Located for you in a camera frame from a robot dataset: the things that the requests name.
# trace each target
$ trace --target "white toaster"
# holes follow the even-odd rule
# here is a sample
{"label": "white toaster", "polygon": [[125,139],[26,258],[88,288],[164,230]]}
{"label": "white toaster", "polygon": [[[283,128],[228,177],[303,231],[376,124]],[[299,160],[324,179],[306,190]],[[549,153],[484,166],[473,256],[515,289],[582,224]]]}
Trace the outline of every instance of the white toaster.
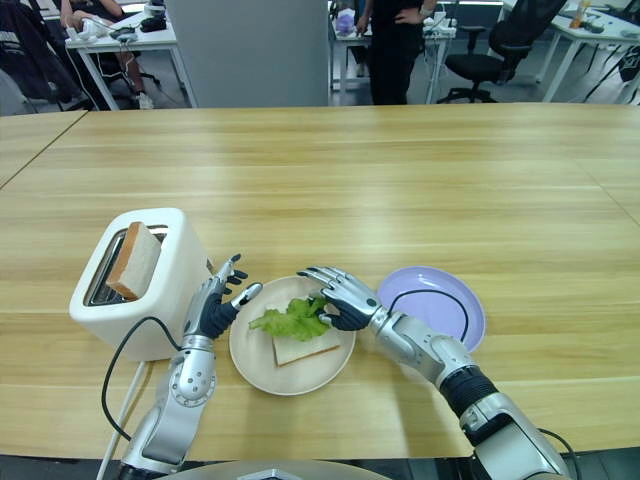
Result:
{"label": "white toaster", "polygon": [[[143,222],[161,242],[160,256],[146,293],[128,301],[106,284],[129,225]],[[105,230],[69,303],[69,314],[103,342],[117,347],[140,319],[164,322],[180,343],[191,297],[212,271],[204,247],[177,208],[152,208],[123,213]],[[159,360],[175,352],[161,328],[147,322],[136,330],[123,353],[131,360]]]}

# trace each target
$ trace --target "wall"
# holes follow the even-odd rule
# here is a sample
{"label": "wall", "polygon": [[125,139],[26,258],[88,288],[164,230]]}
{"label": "wall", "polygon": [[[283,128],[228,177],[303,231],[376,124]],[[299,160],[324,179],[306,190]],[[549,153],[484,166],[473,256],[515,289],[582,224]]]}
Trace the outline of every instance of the wall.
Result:
{"label": "wall", "polygon": [[200,107],[328,104],[326,0],[167,0]]}

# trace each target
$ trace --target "robotic arm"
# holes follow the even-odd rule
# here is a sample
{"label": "robotic arm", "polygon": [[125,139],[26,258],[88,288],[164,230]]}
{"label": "robotic arm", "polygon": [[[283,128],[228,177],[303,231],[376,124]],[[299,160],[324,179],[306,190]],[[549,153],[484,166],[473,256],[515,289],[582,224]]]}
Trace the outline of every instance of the robotic arm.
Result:
{"label": "robotic arm", "polygon": [[205,281],[191,299],[182,349],[171,359],[158,384],[156,402],[131,438],[117,478],[142,480],[177,472],[193,442],[204,407],[216,386],[215,340],[235,320],[238,311],[262,290],[254,283],[222,303],[231,293],[227,282],[239,285],[247,274],[234,270],[235,255]]}
{"label": "robotic arm", "polygon": [[321,320],[340,330],[369,326],[392,359],[413,367],[435,385],[475,447],[477,478],[569,477],[558,452],[511,399],[498,392],[460,341],[414,317],[389,312],[370,288],[340,269],[309,267],[298,274],[323,285],[320,293],[340,311]]}
{"label": "robotic arm", "polygon": [[[235,319],[238,310],[262,289],[254,283],[222,304],[226,283],[240,284],[246,274],[229,259],[194,295],[182,350],[171,360],[160,382],[154,407],[136,430],[121,468],[120,480],[158,478],[177,472],[196,435],[200,416],[215,389],[213,340]],[[299,275],[318,281],[320,293],[340,312],[321,320],[340,330],[370,327],[388,355],[419,371],[440,391],[460,419],[474,446],[476,478],[524,480],[569,478],[567,466],[511,399],[481,372],[458,340],[422,321],[383,307],[376,294],[357,278],[333,267],[309,267]]]}

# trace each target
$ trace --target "green lettuce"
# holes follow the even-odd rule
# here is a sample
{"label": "green lettuce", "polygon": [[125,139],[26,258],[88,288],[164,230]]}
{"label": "green lettuce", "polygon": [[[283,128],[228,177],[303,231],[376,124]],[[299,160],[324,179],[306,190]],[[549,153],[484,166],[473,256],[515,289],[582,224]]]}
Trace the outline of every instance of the green lettuce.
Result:
{"label": "green lettuce", "polygon": [[269,309],[260,318],[250,322],[249,328],[261,328],[272,337],[293,337],[306,342],[329,330],[329,326],[322,323],[316,314],[326,304],[324,298],[294,298],[289,302],[286,313]]}

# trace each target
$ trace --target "toast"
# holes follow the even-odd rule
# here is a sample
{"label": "toast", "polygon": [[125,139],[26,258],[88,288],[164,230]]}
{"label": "toast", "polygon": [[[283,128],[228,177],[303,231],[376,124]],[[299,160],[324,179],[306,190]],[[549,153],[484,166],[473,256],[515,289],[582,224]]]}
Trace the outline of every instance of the toast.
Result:
{"label": "toast", "polygon": [[122,242],[107,285],[127,300],[138,300],[149,288],[160,257],[160,241],[142,222],[133,222]]}
{"label": "toast", "polygon": [[328,352],[340,347],[340,337],[335,329],[327,330],[319,337],[301,342],[292,337],[273,337],[276,364],[279,367],[312,355]]}

